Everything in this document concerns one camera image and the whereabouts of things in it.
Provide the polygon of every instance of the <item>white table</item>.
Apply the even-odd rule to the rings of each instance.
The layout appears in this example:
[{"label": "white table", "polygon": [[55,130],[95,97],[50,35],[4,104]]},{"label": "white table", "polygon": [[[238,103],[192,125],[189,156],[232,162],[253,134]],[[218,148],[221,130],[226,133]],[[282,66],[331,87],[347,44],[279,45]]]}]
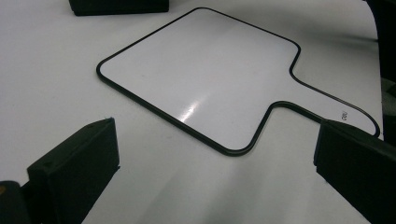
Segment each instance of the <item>white table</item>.
[{"label": "white table", "polygon": [[4,0],[0,180],[24,184],[31,163],[114,117],[121,168],[84,223],[367,223],[316,174],[314,121],[276,109],[253,150],[230,158],[99,80],[101,60],[195,7],[297,42],[297,78],[381,126],[375,23],[362,1],[170,1],[163,14],[79,18],[65,0]]}]

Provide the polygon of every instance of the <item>white tabletop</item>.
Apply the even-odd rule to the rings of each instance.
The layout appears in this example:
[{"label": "white tabletop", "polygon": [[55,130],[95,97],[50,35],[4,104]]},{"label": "white tabletop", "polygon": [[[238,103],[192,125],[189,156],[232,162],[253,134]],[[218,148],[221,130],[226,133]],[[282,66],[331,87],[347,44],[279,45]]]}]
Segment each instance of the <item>white tabletop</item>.
[{"label": "white tabletop", "polygon": [[75,17],[67,1],[0,7],[0,180],[82,126],[115,118],[120,170],[84,223],[367,223],[316,174],[319,125],[271,114],[256,146],[230,158],[95,73],[105,57],[195,7],[211,7],[297,42],[294,75],[369,113],[382,128],[375,23],[365,2],[170,1],[162,14]]}]

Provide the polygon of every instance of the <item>paddle-shaped whiteboard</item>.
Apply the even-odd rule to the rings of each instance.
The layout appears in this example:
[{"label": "paddle-shaped whiteboard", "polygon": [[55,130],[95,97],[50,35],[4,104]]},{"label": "paddle-shaped whiteboard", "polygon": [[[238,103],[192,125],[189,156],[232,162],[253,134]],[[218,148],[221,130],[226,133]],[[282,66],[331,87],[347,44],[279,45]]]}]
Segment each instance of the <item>paddle-shaped whiteboard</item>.
[{"label": "paddle-shaped whiteboard", "polygon": [[353,105],[298,81],[299,46],[208,8],[196,8],[99,63],[99,76],[213,148],[240,155],[275,106],[379,134]]}]

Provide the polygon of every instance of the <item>black border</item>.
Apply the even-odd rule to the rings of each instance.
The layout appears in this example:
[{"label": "black border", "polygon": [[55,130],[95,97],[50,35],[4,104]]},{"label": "black border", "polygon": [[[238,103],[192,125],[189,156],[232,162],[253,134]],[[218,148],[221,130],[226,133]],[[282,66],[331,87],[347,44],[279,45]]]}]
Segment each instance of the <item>black border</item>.
[{"label": "black border", "polygon": [[[165,26],[163,26],[163,27],[159,28],[158,30],[152,32],[151,34],[146,35],[146,36],[140,38],[139,40],[137,40],[137,41],[134,42],[133,44],[127,46],[127,47],[124,48],[124,49],[121,49],[120,51],[116,52],[115,54],[113,54],[113,55],[111,55],[111,56],[105,58],[105,59],[102,60],[101,62],[99,62],[99,64],[96,66],[96,73],[97,73],[97,75],[99,76],[99,78],[100,78],[102,81],[104,81],[107,85],[109,85],[110,87],[116,89],[116,90],[119,91],[120,93],[122,93],[122,94],[126,95],[127,97],[133,99],[134,101],[138,102],[139,104],[141,104],[142,106],[144,106],[145,108],[147,108],[148,110],[150,110],[151,112],[155,113],[156,115],[160,116],[161,118],[163,118],[163,119],[167,120],[168,122],[172,123],[173,125],[177,126],[179,129],[183,130],[184,132],[190,134],[191,136],[197,138],[198,140],[202,141],[203,143],[207,144],[207,145],[210,146],[210,147],[213,147],[213,148],[214,148],[215,150],[217,150],[218,152],[220,152],[220,153],[222,153],[222,154],[224,154],[224,155],[227,155],[227,156],[234,156],[234,157],[236,157],[236,156],[242,156],[242,155],[247,154],[251,149],[253,149],[255,143],[257,142],[257,140],[258,140],[258,138],[259,138],[259,136],[260,136],[260,133],[262,132],[262,128],[264,127],[266,121],[268,120],[268,118],[269,118],[269,116],[270,116],[270,114],[271,114],[271,112],[272,112],[272,110],[273,110],[274,108],[277,108],[277,107],[288,108],[288,109],[290,109],[290,110],[292,110],[292,111],[295,111],[295,112],[297,112],[297,113],[299,113],[299,114],[301,114],[301,115],[303,115],[303,116],[305,116],[305,117],[307,117],[307,118],[309,118],[309,119],[312,119],[313,121],[315,121],[315,122],[317,122],[317,123],[321,123],[321,121],[324,120],[324,118],[322,118],[321,116],[319,116],[319,115],[317,115],[317,114],[314,114],[314,113],[312,113],[312,112],[310,112],[310,111],[308,111],[308,110],[306,110],[306,109],[304,109],[304,108],[302,108],[302,107],[300,107],[299,105],[296,105],[296,104],[294,104],[294,103],[286,102],[286,101],[274,102],[274,103],[272,103],[272,104],[268,107],[267,111],[265,112],[265,115],[264,115],[264,117],[262,118],[262,121],[260,122],[259,127],[257,128],[256,132],[254,133],[254,135],[253,135],[253,137],[252,137],[250,143],[249,143],[246,147],[241,148],[241,149],[229,149],[229,148],[224,147],[224,146],[222,146],[221,144],[215,142],[215,141],[212,140],[211,138],[209,138],[209,137],[207,137],[207,136],[205,136],[205,135],[203,135],[203,134],[197,132],[197,131],[194,130],[192,127],[186,125],[185,123],[179,121],[178,119],[175,119],[174,117],[172,117],[172,116],[170,116],[169,114],[167,114],[167,113],[165,113],[164,111],[162,111],[160,108],[158,108],[158,107],[156,107],[156,106],[150,104],[149,102],[147,102],[146,100],[140,98],[139,96],[135,95],[134,93],[132,93],[132,92],[130,92],[130,91],[127,91],[126,89],[124,89],[124,88],[123,88],[122,86],[120,86],[119,84],[117,84],[117,83],[113,82],[112,80],[110,80],[109,78],[103,76],[103,74],[100,72],[100,67],[102,66],[102,64],[104,64],[104,63],[107,62],[108,60],[114,58],[115,56],[117,56],[117,55],[121,54],[122,52],[124,52],[125,50],[129,49],[130,47],[132,47],[132,46],[138,44],[139,42],[143,41],[144,39],[148,38],[149,36],[156,34],[157,32],[161,31],[163,28],[167,27],[168,25],[174,23],[175,21],[178,21],[178,20],[182,19],[183,17],[185,17],[185,16],[191,14],[193,11],[198,10],[198,9],[207,9],[207,10],[211,10],[211,11],[217,12],[217,13],[223,15],[223,16],[226,16],[226,17],[228,17],[228,18],[234,19],[234,20],[236,20],[236,21],[240,21],[240,20],[238,20],[238,19],[236,19],[236,18],[234,18],[234,17],[228,16],[228,15],[226,15],[226,14],[224,14],[224,13],[218,12],[218,11],[216,11],[216,10],[214,10],[214,9],[211,9],[211,8],[208,8],[208,7],[197,7],[197,8],[195,8],[195,9],[191,10],[190,12],[188,12],[188,13],[182,15],[181,17],[179,17],[179,18],[177,18],[177,19],[175,19],[175,20],[169,22],[168,24],[166,24]],[[324,91],[318,90],[318,89],[316,89],[316,88],[314,88],[314,87],[312,87],[312,86],[309,86],[309,85],[306,84],[306,83],[303,83],[302,81],[300,81],[300,80],[293,74],[292,70],[293,70],[293,68],[294,68],[294,65],[297,63],[297,60],[298,60],[298,58],[299,58],[299,56],[300,56],[300,53],[301,53],[301,48],[300,48],[300,46],[299,46],[296,42],[294,42],[294,41],[292,41],[292,40],[290,40],[290,39],[287,39],[287,38],[284,37],[284,36],[277,35],[277,34],[272,33],[272,32],[270,32],[270,31],[264,30],[264,29],[262,29],[262,28],[260,28],[260,27],[258,27],[258,26],[249,24],[249,23],[247,23],[247,22],[245,22],[245,21],[240,21],[240,22],[242,22],[242,23],[244,23],[244,24],[247,24],[247,25],[249,25],[249,26],[252,26],[252,27],[254,27],[254,28],[257,28],[257,29],[259,29],[259,30],[262,30],[262,31],[264,31],[264,32],[266,32],[266,33],[269,33],[269,34],[271,34],[271,35],[278,36],[278,37],[280,37],[280,38],[282,38],[282,39],[288,40],[289,42],[293,43],[293,44],[297,47],[298,51],[297,51],[297,53],[296,53],[296,56],[295,56],[293,62],[291,63],[290,69],[289,69],[289,73],[290,73],[291,77],[292,77],[295,81],[297,81],[298,83],[302,84],[303,86],[306,86],[307,88],[309,88],[309,89],[311,89],[311,90],[313,90],[313,91],[317,91],[317,92],[319,92],[319,93],[322,93],[322,94],[324,94],[324,95],[326,95],[326,96],[328,96],[328,97],[330,97],[330,98],[332,98],[332,99],[334,99],[334,100],[336,100],[336,101],[338,101],[338,102],[340,102],[340,103],[342,103],[342,104],[344,104],[344,105],[348,105],[348,106],[350,106],[350,107],[352,107],[352,108],[354,108],[354,109],[360,111],[362,114],[364,114],[367,118],[369,118],[369,119],[373,122],[373,124],[374,124],[374,126],[375,126],[375,134],[374,134],[374,137],[378,137],[378,136],[379,136],[379,134],[380,134],[379,126],[378,126],[378,124],[375,122],[375,120],[374,120],[368,113],[366,113],[366,112],[363,111],[362,109],[360,109],[360,108],[358,108],[358,107],[356,107],[356,106],[354,106],[354,105],[352,105],[352,104],[350,104],[350,103],[347,103],[347,102],[345,102],[345,101],[343,101],[343,100],[341,100],[341,99],[339,99],[339,98],[337,98],[337,97],[335,97],[335,96],[330,95],[329,93],[326,93],[326,92],[324,92]]]}]

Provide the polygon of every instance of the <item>white surface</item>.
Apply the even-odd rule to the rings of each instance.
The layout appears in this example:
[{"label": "white surface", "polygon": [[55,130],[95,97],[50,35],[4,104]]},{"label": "white surface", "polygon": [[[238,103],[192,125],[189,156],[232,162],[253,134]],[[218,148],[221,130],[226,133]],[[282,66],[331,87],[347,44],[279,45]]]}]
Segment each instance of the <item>white surface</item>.
[{"label": "white surface", "polygon": [[[287,36],[295,75],[381,124],[375,24],[362,1],[171,1],[169,13],[77,18],[64,0],[0,7],[0,179],[114,117],[120,170],[84,223],[367,223],[312,164],[318,125],[276,109],[241,158],[205,146],[100,81],[95,66],[195,7]],[[372,88],[363,88],[372,83]]]},{"label": "white surface", "polygon": [[228,149],[247,147],[279,101],[375,134],[359,110],[291,77],[297,53],[289,40],[199,8],[104,62],[100,71]]}]

